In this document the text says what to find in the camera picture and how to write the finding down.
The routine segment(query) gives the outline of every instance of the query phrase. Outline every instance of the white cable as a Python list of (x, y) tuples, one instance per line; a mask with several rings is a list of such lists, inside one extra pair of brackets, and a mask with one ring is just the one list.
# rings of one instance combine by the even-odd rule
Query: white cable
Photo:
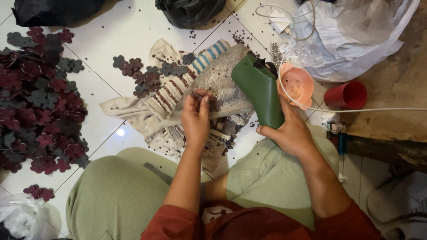
[[(292, 16), (288, 11), (286, 11), (286, 10), (285, 10), (285, 9), (283, 9), (282, 7), (280, 7), (280, 6), (278, 6), (278, 5), (275, 5), (275, 4), (266, 4), (266, 5), (259, 6), (259, 7), (257, 7), (257, 9), (255, 10), (255, 13), (256, 13), (257, 15), (259, 15), (259, 16), (267, 17), (267, 18), (291, 18), (291, 19), (292, 19), (292, 23), (294, 23), (294, 22), (295, 22), (295, 21), (294, 21), (294, 18), (298, 18), (298, 17), (305, 16), (305, 15), (309, 14), (310, 12), (314, 11), (314, 9), (316, 8), (316, 6), (317, 6), (317, 4), (318, 4), (319, 2), (320, 2), (320, 0), (316, 3), (316, 5), (315, 5), (315, 6), (314, 6), (314, 7), (313, 7), (309, 12), (307, 12), (307, 13), (305, 13), (305, 14), (303, 14), (303, 15), (300, 15), (300, 16), (296, 16), (296, 17)], [(280, 8), (280, 9), (282, 9), (283, 11), (285, 11), (286, 13), (288, 13), (290, 17), (271, 17), (271, 16), (261, 15), (261, 14), (257, 13), (257, 10), (258, 10), (259, 8), (263, 7), (263, 6), (274, 6), (274, 7)], [(293, 28), (293, 32), (292, 32), (292, 35), (291, 35), (291, 36), (292, 36), (292, 38), (291, 38), (291, 40), (290, 40), (290, 42), (289, 42), (289, 44), (288, 44), (288, 46), (287, 46), (287, 48), (286, 48), (286, 52), (285, 52), (285, 54), (283, 54), (282, 61), (280, 62), (280, 67), (279, 67), (279, 70), (278, 70), (278, 78), (279, 78), (280, 86), (282, 87), (282, 89), (283, 89), (283, 91), (285, 92), (286, 96), (288, 96), (288, 98), (289, 98), (289, 99), (291, 99), (293, 102), (295, 102), (295, 103), (296, 103), (296, 104), (298, 104), (299, 106), (304, 107), (304, 108), (307, 108), (307, 109), (315, 110), (315, 111), (322, 111), (322, 112), (362, 112), (362, 111), (387, 111), (387, 110), (427, 111), (427, 108), (371, 108), (371, 109), (359, 109), (359, 110), (341, 110), (341, 111), (335, 111), (335, 110), (323, 110), (323, 109), (317, 109), (317, 108), (307, 107), (307, 106), (304, 106), (304, 105), (300, 104), (299, 102), (297, 102), (297, 101), (295, 101), (293, 98), (291, 98), (291, 96), (289, 96), (289, 94), (288, 94), (288, 92), (286, 91), (285, 87), (283, 86), (282, 80), (281, 80), (281, 78), (280, 78), (280, 69), (282, 68), (283, 61), (285, 60), (285, 57), (286, 57), (287, 53), (289, 52), (289, 47), (291, 46), (292, 41), (293, 41), (293, 39), (294, 39), (294, 37), (293, 37), (293, 35), (294, 35), (294, 34), (295, 34), (295, 27)]]

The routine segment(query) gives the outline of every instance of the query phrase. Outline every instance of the blue striped fabric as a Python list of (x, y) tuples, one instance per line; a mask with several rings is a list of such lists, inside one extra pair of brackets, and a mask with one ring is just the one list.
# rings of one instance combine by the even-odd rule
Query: blue striped fabric
[(213, 60), (222, 55), (227, 48), (221, 41), (217, 41), (206, 51), (202, 52), (198, 58), (196, 58), (191, 65), (197, 70), (198, 73), (201, 73)]

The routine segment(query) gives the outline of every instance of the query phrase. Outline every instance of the finger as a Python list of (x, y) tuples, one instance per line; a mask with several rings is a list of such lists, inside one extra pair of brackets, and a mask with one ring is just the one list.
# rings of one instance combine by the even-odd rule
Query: finger
[(190, 95), (185, 97), (184, 110), (194, 111), (194, 104), (196, 100)]
[(197, 93), (197, 94), (199, 94), (199, 95), (201, 95), (201, 96), (204, 96), (204, 95), (206, 95), (206, 93), (207, 93), (208, 91), (206, 91), (205, 89), (198, 88), (198, 89), (194, 89), (194, 91), (193, 91), (193, 92), (195, 92), (195, 93)]
[(280, 95), (280, 105), (282, 107), (282, 111), (285, 114), (285, 116), (289, 114), (293, 114), (292, 111), (292, 105), (289, 103), (289, 101), (282, 95)]
[(209, 118), (209, 106), (211, 102), (209, 100), (209, 96), (204, 96), (202, 101), (200, 102), (200, 111), (199, 117), (207, 120)]
[(257, 133), (264, 137), (268, 137), (274, 141), (277, 141), (280, 137), (280, 132), (276, 129), (273, 129), (269, 126), (261, 126), (257, 128)]

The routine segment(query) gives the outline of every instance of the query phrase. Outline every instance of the floor tile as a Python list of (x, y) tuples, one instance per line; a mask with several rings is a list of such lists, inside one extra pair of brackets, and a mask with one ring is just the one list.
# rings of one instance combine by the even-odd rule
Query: floor tile
[(0, 24), (12, 14), (12, 10), (10, 8), (13, 8), (14, 2), (14, 0), (2, 0), (0, 5)]
[[(286, 43), (290, 40), (290, 36), (286, 33), (278, 34), (273, 30), (272, 25), (269, 24), (269, 19), (255, 14), (255, 10), (260, 4), (277, 4), (285, 8), (289, 13), (293, 14), (298, 10), (299, 5), (296, 1), (283, 1), (283, 0), (266, 0), (254, 1), (246, 0), (238, 6), (235, 10), (234, 16), (253, 34), (253, 36), (264, 46), (270, 50), (271, 42)], [(266, 11), (270, 13), (272, 10), (269, 6), (265, 6), (258, 10), (258, 13), (267, 15)]]
[[(0, 48), (9, 47), (16, 49), (12, 45), (6, 43), (6, 35), (8, 32), (20, 32), (25, 35), (28, 28), (23, 28), (15, 24), (14, 18), (9, 18), (4, 24), (0, 26), (0, 36), (4, 36), (3, 40), (0, 41)], [(63, 52), (64, 57), (76, 59), (69, 49), (65, 48)], [(81, 94), (81, 98), (85, 102), (85, 106), (89, 114), (86, 116), (85, 121), (82, 123), (82, 138), (85, 138), (88, 142), (90, 151), (88, 154), (92, 154), (109, 136), (115, 129), (123, 122), (123, 120), (108, 117), (101, 111), (98, 106), (100, 102), (118, 97), (119, 95), (111, 89), (101, 78), (99, 78), (90, 68), (85, 65), (85, 70), (80, 73), (68, 74), (70, 81), (77, 83), (77, 88)], [(50, 175), (37, 174), (31, 171), (31, 161), (26, 161), (22, 164), (22, 169), (17, 173), (5, 173), (1, 176), (1, 186), (5, 188), (11, 194), (22, 192), (26, 187), (32, 184), (39, 184), (41, 187), (53, 188), (57, 190), (78, 168), (77, 165), (72, 164), (71, 169), (65, 173), (56, 171)]]
[(227, 0), (225, 7), (231, 12), (234, 11), (244, 0)]
[(245, 37), (243, 40), (244, 45), (249, 45), (250, 50), (255, 54), (259, 54), (260, 58), (270, 59), (269, 52), (267, 52), (264, 47), (251, 36), (249, 31), (235, 17), (233, 17), (233, 15), (230, 15), (224, 23), (221, 23), (221, 25), (205, 41), (203, 41), (196, 50), (194, 50), (194, 53), (198, 54), (203, 49), (215, 44), (219, 39), (224, 39), (231, 46), (234, 46), (236, 45), (236, 42), (233, 39), (233, 34)]
[(363, 157), (362, 178), (360, 183), (360, 209), (368, 213), (366, 199), (382, 182), (391, 177), (390, 164)]
[(128, 97), (135, 90), (134, 80), (112, 67), (114, 56), (141, 58), (145, 70), (150, 49), (158, 39), (165, 39), (177, 50), (192, 52), (229, 15), (224, 8), (214, 17), (215, 23), (195, 29), (191, 36), (196, 38), (189, 38), (191, 30), (170, 24), (154, 2), (122, 0), (89, 23), (71, 29), (75, 36), (67, 45), (121, 96)]
[[(165, 161), (154, 161), (154, 159), (158, 159), (151, 158), (149, 154), (147, 155), (147, 152), (141, 152), (141, 149), (147, 149), (153, 155), (157, 154), (152, 148), (148, 148), (141, 133), (126, 122), (124, 125), (120, 126), (120, 128), (114, 132), (114, 134), (89, 159), (95, 161), (104, 156), (117, 155), (131, 161), (149, 162), (156, 168), (161, 169), (162, 172), (170, 176), (175, 175), (178, 164), (174, 158), (164, 156)], [(82, 173), (83, 169), (78, 169), (55, 193), (55, 198), (44, 205), (44, 207), (49, 209), (50, 224), (65, 236), (68, 235), (65, 205), (68, 194)], [(202, 182), (211, 180), (212, 178), (206, 173), (202, 173)]]
[(359, 205), (360, 202), (360, 180), (362, 170), (362, 157), (346, 154), (344, 155), (344, 166), (342, 174), (347, 177), (342, 186), (348, 195)]
[(0, 199), (4, 198), (6, 196), (10, 196), (10, 193), (8, 193), (6, 190), (4, 190), (4, 188), (0, 187)]

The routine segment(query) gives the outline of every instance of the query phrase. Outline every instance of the light green trousers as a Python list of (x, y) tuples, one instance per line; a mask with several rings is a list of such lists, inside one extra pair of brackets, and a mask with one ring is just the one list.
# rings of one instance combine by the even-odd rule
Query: light green trousers
[[(314, 138), (338, 172), (338, 153)], [(84, 170), (67, 201), (67, 226), (74, 240), (137, 240), (161, 206), (169, 186), (143, 166), (147, 161), (107, 156)], [(298, 161), (270, 140), (260, 141), (230, 168), (227, 198), (245, 208), (269, 207), (314, 229), (310, 196)]]

